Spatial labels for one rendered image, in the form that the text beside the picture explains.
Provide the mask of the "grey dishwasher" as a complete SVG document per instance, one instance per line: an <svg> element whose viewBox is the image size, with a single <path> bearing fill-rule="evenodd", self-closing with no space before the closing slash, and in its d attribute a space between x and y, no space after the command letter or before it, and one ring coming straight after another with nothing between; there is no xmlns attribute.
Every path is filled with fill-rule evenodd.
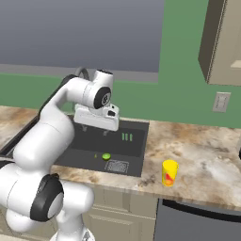
<svg viewBox="0 0 241 241"><path fill-rule="evenodd" d="M159 200L153 241L241 241L241 211Z"/></svg>

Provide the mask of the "beige wall cupboard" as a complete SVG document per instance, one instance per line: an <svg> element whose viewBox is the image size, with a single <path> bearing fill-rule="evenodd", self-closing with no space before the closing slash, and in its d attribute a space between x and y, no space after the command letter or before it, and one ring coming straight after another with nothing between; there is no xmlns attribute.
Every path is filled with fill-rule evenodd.
<svg viewBox="0 0 241 241"><path fill-rule="evenodd" d="M199 62L208 84L241 86L241 0L209 0Z"/></svg>

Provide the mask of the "grey window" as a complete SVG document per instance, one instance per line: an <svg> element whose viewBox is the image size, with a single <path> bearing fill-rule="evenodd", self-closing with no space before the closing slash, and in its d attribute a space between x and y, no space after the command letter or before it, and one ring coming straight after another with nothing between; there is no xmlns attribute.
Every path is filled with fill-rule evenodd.
<svg viewBox="0 0 241 241"><path fill-rule="evenodd" d="M165 0L0 0L0 72L158 81Z"/></svg>

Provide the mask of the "beige base cupboard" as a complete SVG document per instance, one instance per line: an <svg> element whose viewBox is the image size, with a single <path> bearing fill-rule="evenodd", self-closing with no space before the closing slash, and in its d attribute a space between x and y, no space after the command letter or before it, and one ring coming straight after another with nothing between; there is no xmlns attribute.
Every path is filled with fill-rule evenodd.
<svg viewBox="0 0 241 241"><path fill-rule="evenodd" d="M146 181L77 183L93 188L95 200L84 222L96 241L153 241L158 198Z"/></svg>

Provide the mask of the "yellow cup with red print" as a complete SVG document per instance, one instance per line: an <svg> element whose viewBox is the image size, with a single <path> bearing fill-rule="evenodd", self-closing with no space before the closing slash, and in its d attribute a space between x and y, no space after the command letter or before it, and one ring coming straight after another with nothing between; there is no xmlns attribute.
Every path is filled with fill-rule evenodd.
<svg viewBox="0 0 241 241"><path fill-rule="evenodd" d="M165 160L162 163L162 184L164 186L173 186L179 164L174 160Z"/></svg>

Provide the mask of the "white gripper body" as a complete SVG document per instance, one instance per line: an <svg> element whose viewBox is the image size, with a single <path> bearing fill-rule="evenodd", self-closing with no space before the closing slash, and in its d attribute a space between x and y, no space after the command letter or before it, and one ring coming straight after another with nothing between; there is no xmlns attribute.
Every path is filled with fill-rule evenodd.
<svg viewBox="0 0 241 241"><path fill-rule="evenodd" d="M119 108L113 104L93 109L90 107L77 104L73 120L76 123L93 126L109 131L117 131L119 129Z"/></svg>

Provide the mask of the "grey wall socket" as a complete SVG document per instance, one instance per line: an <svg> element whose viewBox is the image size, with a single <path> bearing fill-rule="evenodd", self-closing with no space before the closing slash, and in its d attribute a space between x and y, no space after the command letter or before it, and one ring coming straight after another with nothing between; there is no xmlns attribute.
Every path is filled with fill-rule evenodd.
<svg viewBox="0 0 241 241"><path fill-rule="evenodd" d="M213 111L225 113L230 101L230 97L230 92L218 92L214 101Z"/></svg>

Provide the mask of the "grey curved tap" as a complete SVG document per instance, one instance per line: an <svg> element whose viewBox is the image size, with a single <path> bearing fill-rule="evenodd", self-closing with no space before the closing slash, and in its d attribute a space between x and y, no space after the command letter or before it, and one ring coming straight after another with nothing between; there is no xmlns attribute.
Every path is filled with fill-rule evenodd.
<svg viewBox="0 0 241 241"><path fill-rule="evenodd" d="M89 74L86 68L79 67L76 69L74 74L78 77L83 76L84 79L89 80Z"/></svg>

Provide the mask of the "dark grey sink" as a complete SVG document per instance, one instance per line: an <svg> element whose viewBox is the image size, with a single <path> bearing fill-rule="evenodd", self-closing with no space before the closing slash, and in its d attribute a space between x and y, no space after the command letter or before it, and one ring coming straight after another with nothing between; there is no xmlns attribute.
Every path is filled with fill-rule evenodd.
<svg viewBox="0 0 241 241"><path fill-rule="evenodd" d="M68 149L57 159L56 165L140 177L144 162L149 123L121 120L119 130L109 131L82 126L73 121L75 136ZM104 160L102 155L110 153Z"/></svg>

